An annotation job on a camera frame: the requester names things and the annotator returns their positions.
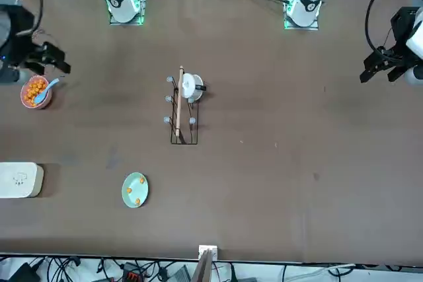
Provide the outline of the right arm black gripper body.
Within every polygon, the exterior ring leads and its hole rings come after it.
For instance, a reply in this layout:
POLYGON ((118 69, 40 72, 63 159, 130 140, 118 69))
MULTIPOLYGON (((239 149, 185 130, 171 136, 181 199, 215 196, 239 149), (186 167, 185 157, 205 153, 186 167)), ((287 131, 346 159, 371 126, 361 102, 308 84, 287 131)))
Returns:
POLYGON ((7 63, 36 65, 42 62, 42 46, 32 41, 34 15, 20 5, 8 5, 9 33, 7 35, 7 63))

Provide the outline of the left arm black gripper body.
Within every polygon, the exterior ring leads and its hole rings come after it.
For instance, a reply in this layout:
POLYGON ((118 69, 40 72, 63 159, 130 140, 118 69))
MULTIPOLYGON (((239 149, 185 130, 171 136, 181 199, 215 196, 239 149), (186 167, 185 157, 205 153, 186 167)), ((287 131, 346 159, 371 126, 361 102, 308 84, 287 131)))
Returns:
POLYGON ((379 46, 384 60, 390 65, 408 65, 419 57, 406 45, 412 35, 420 7, 401 7, 391 18, 391 30, 395 43, 392 47, 379 46))

